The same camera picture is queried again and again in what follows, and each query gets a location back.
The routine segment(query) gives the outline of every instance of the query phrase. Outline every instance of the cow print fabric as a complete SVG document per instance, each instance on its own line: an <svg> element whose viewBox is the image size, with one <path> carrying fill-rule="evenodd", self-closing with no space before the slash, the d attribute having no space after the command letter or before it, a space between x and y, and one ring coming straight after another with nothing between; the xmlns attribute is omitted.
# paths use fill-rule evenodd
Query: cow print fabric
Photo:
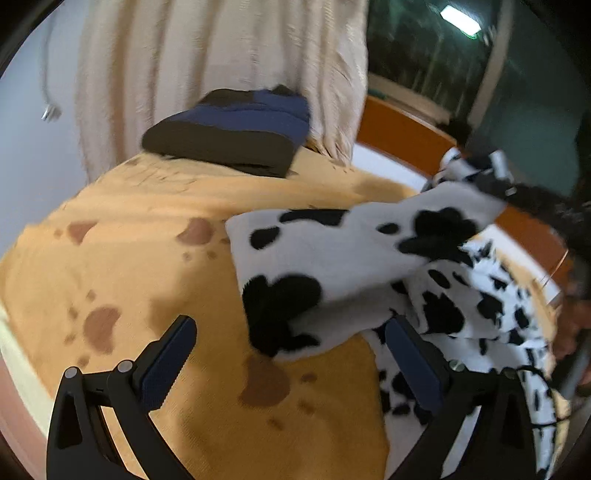
<svg viewBox="0 0 591 480"><path fill-rule="evenodd" d="M474 165L491 168L494 162ZM226 223L255 348L289 361L361 333L373 350L390 445L386 479L431 420L386 345L393 316L404 315L448 361L461 360L472 371L544 368L547 345L531 296L516 285L491 243L470 239L504 208L458 181L473 174L474 165L448 159L433 188L396 204L261 210ZM530 371L518 377L531 421L555 421L542 378ZM442 476L457 468L478 414L476 407L464 422ZM555 431L534 432L540 478L552 471Z"/></svg>

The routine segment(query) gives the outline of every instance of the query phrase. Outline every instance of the white wall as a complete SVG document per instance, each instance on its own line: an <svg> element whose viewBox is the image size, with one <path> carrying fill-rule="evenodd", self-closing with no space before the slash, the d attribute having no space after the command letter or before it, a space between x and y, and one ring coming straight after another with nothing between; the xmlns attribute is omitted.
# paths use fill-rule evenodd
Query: white wall
<svg viewBox="0 0 591 480"><path fill-rule="evenodd" d="M0 256L27 223L41 221L86 184L74 117L78 46L91 0L66 0L53 13L49 91L62 110L41 116L44 21L25 40L0 78Z"/></svg>

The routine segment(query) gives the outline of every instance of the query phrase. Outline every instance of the wooden headboard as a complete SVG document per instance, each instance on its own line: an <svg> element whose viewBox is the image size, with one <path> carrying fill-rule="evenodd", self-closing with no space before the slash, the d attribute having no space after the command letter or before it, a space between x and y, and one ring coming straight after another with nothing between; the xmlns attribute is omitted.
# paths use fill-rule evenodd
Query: wooden headboard
<svg viewBox="0 0 591 480"><path fill-rule="evenodd" d="M443 154L453 147L453 138L428 123L377 98L367 97L357 141L383 151L432 176ZM542 267L552 273L566 252L550 228L538 220L507 207L496 221ZM570 262L556 271L554 281L563 288Z"/></svg>

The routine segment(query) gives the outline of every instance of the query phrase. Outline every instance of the screw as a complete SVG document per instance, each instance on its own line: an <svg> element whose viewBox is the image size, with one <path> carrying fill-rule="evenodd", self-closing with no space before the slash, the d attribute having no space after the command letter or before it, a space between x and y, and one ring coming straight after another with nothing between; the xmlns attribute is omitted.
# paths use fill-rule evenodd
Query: screw
<svg viewBox="0 0 591 480"><path fill-rule="evenodd" d="M64 377L74 378L77 373L78 373L78 369L76 367L70 367L68 370L65 371Z"/></svg>
<svg viewBox="0 0 591 480"><path fill-rule="evenodd" d="M134 363L131 360L123 360L119 362L119 365L117 365L117 370L124 374L126 372L129 372L129 370L131 370L133 366Z"/></svg>
<svg viewBox="0 0 591 480"><path fill-rule="evenodd" d="M462 362L460 362L459 360L450 360L449 361L449 367L454 371L454 372L463 372L466 369L466 365L464 365Z"/></svg>
<svg viewBox="0 0 591 480"><path fill-rule="evenodd" d="M512 368L503 369L503 375L505 375L509 380L514 380L517 378L517 373Z"/></svg>

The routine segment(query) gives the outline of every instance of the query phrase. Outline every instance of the window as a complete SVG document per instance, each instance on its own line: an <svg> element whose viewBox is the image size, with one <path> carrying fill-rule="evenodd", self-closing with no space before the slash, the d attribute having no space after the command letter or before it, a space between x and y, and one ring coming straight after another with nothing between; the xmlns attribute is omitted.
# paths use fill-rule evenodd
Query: window
<svg viewBox="0 0 591 480"><path fill-rule="evenodd" d="M446 7L468 14L481 30L468 36L441 16ZM466 119L488 63L497 14L498 3L485 0L370 0L369 72L398 84L389 89L370 76L370 88L412 103L408 98L417 95L396 98L393 92L401 86L430 99L448 117Z"/></svg>

